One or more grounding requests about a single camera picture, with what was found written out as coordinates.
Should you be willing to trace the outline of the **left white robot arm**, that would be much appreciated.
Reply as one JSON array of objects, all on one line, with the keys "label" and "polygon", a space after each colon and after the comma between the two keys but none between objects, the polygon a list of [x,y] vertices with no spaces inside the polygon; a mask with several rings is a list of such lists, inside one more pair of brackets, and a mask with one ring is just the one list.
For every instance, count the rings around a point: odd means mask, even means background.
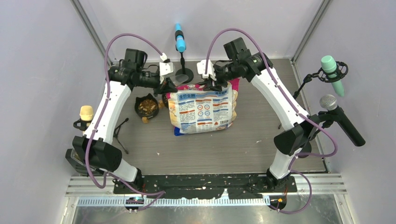
[{"label": "left white robot arm", "polygon": [[144,51],[127,49],[117,65],[105,66],[106,83],[99,107],[91,117],[80,118],[80,129],[84,133],[72,141],[72,150],[80,160],[78,171],[83,169],[91,178],[98,172],[122,179],[132,193],[142,190],[141,171],[126,162],[121,150],[112,145],[121,110],[135,87],[150,88],[155,94],[176,91],[170,79],[174,65],[166,54],[160,53],[161,62],[156,72],[144,69],[146,58]]}]

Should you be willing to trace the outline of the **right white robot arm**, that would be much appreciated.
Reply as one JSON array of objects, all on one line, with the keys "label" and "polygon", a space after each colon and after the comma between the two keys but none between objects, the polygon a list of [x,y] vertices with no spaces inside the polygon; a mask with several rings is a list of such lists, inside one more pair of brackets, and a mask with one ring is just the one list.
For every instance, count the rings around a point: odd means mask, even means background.
[{"label": "right white robot arm", "polygon": [[226,43],[224,49],[229,63],[217,66],[206,58],[197,64],[198,74],[208,81],[210,90],[219,90],[226,82],[244,78],[269,102],[284,131],[274,138],[277,152],[265,182],[271,191],[279,191],[288,181],[294,161],[311,154],[310,141],[319,127],[318,116],[309,115],[298,104],[261,50],[251,54],[242,38]]}]

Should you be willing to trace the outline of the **colourful pet food bag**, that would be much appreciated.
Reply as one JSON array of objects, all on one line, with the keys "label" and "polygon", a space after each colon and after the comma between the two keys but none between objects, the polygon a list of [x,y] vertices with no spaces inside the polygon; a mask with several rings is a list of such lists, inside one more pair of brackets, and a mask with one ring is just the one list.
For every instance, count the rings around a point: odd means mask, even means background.
[{"label": "colourful pet food bag", "polygon": [[237,116],[239,82],[239,78],[233,79],[221,91],[205,91],[203,84],[189,84],[165,94],[174,135],[228,129]]}]

